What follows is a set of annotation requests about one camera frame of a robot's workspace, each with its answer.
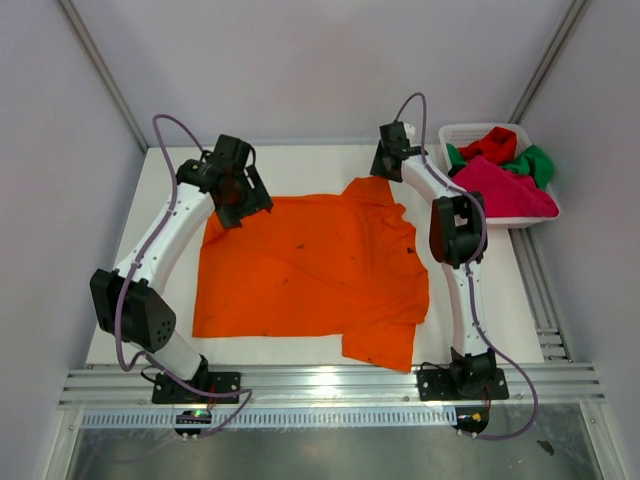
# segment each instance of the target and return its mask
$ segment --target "orange shirt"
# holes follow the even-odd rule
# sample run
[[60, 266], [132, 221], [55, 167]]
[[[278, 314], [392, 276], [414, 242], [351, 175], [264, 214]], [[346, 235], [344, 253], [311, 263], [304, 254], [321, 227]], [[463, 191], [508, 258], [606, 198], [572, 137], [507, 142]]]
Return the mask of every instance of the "orange shirt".
[[276, 197], [243, 228], [223, 230], [212, 216], [193, 335], [342, 333], [344, 356], [409, 371], [429, 285], [404, 211], [386, 180], [368, 177], [341, 195]]

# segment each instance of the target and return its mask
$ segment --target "white plastic basket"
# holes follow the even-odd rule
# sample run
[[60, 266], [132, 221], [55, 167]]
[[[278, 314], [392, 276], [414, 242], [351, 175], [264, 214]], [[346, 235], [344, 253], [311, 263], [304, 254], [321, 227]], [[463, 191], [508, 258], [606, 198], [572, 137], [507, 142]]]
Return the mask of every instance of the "white plastic basket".
[[[451, 168], [451, 159], [447, 151], [447, 143], [452, 144], [456, 148], [466, 147], [476, 140], [480, 140], [487, 135], [494, 127], [503, 127], [515, 132], [518, 138], [516, 146], [516, 156], [520, 155], [532, 143], [529, 140], [527, 132], [520, 125], [512, 123], [458, 123], [455, 125], [445, 125], [438, 132], [440, 137], [440, 145], [445, 162], [447, 163], [447, 171]], [[549, 186], [545, 190], [556, 205], [558, 204], [553, 191]], [[526, 228], [536, 223], [555, 220], [560, 216], [560, 206], [558, 206], [558, 215], [555, 217], [504, 217], [504, 218], [488, 218], [487, 225], [491, 228]]]

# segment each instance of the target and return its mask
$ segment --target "white table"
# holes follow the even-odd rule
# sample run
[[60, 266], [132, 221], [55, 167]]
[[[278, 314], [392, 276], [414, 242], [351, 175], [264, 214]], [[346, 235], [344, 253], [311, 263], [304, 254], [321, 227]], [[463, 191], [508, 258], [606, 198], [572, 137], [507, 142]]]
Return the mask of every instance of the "white table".
[[[438, 146], [429, 146], [436, 163], [444, 165]], [[272, 196], [341, 193], [355, 178], [369, 174], [375, 147], [371, 145], [268, 146], [256, 148], [258, 172]], [[199, 158], [195, 148], [171, 148], [176, 168]], [[453, 323], [447, 283], [429, 250], [431, 208], [411, 187], [391, 182], [393, 196], [407, 211], [404, 218], [417, 230], [417, 252], [429, 271], [431, 304], [426, 320], [416, 329], [413, 361], [448, 363]], [[120, 242], [118, 261], [135, 246], [170, 192], [169, 175], [158, 148], [147, 153], [131, 211]], [[210, 363], [227, 365], [350, 365], [360, 364], [341, 353], [341, 335], [326, 337], [238, 337], [202, 339], [191, 336], [197, 286], [198, 258], [204, 225], [196, 232], [167, 282], [165, 301], [175, 311], [176, 329]], [[112, 265], [100, 265], [109, 270]], [[543, 361], [516, 258], [506, 230], [489, 231], [482, 262], [485, 321], [494, 344], [519, 363]], [[135, 350], [125, 344], [130, 358]], [[87, 363], [115, 364], [113, 336], [99, 328]]]

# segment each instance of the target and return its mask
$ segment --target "pink cloth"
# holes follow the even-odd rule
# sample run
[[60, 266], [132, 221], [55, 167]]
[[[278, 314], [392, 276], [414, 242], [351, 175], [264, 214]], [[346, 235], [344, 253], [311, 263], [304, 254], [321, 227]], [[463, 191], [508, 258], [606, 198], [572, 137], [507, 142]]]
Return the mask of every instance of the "pink cloth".
[[487, 217], [555, 217], [553, 199], [536, 187], [533, 177], [516, 175], [478, 155], [458, 172], [453, 181], [484, 197]]

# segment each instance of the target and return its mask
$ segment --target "white wall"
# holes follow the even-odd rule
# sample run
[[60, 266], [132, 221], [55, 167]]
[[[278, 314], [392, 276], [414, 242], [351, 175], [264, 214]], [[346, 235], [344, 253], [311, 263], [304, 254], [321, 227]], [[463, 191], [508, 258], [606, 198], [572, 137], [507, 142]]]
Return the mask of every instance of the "white wall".
[[53, 1], [0, 3], [0, 65], [0, 476], [22, 480], [84, 360], [89, 278], [113, 260], [142, 154]]
[[[75, 0], [149, 144], [368, 141], [423, 90], [429, 135], [506, 120], [569, 0]], [[408, 111], [417, 122], [418, 109]], [[177, 129], [171, 145], [188, 144]]]
[[639, 2], [593, 2], [523, 125], [555, 159], [564, 209], [536, 240], [575, 352], [595, 362], [640, 471], [638, 25]]

